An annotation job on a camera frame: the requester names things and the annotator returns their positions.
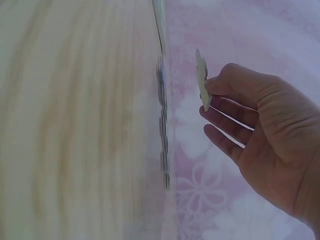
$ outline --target fingernail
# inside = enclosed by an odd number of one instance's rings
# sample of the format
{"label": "fingernail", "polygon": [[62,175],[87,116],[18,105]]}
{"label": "fingernail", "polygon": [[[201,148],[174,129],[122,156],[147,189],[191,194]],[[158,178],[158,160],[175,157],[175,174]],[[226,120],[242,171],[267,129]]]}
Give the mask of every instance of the fingernail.
{"label": "fingernail", "polygon": [[204,82],[204,88],[208,90],[208,88],[212,85],[214,82],[215,77],[208,79],[207,81]]}

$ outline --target finger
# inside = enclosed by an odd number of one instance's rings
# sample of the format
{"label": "finger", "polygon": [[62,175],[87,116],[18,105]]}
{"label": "finger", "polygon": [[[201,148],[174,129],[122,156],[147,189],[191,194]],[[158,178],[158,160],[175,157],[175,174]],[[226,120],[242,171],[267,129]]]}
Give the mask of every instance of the finger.
{"label": "finger", "polygon": [[255,105],[281,89],[279,77],[259,73],[235,63],[227,64],[217,77],[205,82],[206,90],[213,95],[242,94]]}
{"label": "finger", "polygon": [[213,108],[205,112],[204,108],[201,107],[199,112],[202,117],[243,145],[246,145],[252,136],[253,131],[241,126]]}
{"label": "finger", "polygon": [[243,148],[235,144],[229,138],[227,138],[222,132],[216,129],[214,126],[207,124],[203,128],[205,135],[210,141],[216,145],[222,152],[230,157],[236,164],[238,163],[240,156],[243,152]]}
{"label": "finger", "polygon": [[258,110],[257,105],[253,101],[250,101],[248,98],[246,98],[242,94],[239,94],[236,92],[231,92],[231,93],[223,95],[221,97],[223,97],[225,99],[230,99],[230,100],[232,100],[232,101],[234,101],[244,107],[251,108],[253,110]]}
{"label": "finger", "polygon": [[252,129],[255,128],[259,118],[256,110],[217,95],[213,96],[210,106]]}

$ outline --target palm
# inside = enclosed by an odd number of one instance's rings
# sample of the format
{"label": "palm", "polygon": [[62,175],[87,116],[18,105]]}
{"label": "palm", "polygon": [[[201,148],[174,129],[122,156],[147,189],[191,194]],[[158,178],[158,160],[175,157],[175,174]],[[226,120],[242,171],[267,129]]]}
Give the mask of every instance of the palm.
{"label": "palm", "polygon": [[239,169],[252,188],[272,204],[293,214],[304,172],[275,153],[260,125],[253,131],[239,160]]}

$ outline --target pink floral fabric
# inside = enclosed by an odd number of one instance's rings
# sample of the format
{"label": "pink floral fabric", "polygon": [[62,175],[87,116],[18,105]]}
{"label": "pink floral fabric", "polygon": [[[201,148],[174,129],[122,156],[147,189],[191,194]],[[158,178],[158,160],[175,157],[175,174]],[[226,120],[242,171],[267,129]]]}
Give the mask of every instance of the pink floral fabric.
{"label": "pink floral fabric", "polygon": [[203,133],[195,50],[210,77],[230,62],[278,75],[320,105],[319,0],[167,0],[180,240],[313,240]]}

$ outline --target wooden panel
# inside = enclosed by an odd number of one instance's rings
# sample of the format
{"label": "wooden panel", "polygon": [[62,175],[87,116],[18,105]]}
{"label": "wooden panel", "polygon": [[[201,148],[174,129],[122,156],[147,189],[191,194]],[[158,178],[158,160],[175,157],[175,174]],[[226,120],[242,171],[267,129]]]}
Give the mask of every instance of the wooden panel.
{"label": "wooden panel", "polygon": [[150,0],[0,0],[0,239],[160,239]]}

